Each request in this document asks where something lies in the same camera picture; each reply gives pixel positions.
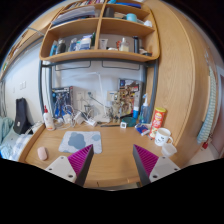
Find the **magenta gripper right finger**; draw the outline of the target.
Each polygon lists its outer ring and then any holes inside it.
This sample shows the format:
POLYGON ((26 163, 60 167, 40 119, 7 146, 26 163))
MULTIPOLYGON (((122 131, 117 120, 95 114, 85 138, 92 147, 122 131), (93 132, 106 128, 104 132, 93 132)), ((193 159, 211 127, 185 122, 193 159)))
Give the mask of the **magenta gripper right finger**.
POLYGON ((168 157, 158 157, 136 144, 133 145, 133 157, 143 186, 180 170, 168 157))

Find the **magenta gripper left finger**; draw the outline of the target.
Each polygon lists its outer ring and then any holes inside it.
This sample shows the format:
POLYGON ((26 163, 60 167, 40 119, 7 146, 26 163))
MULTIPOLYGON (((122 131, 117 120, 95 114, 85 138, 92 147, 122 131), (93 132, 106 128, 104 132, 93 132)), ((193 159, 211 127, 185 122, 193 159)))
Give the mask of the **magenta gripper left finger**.
POLYGON ((59 156, 46 171, 83 187, 93 155, 93 145, 88 145, 68 157, 59 156))

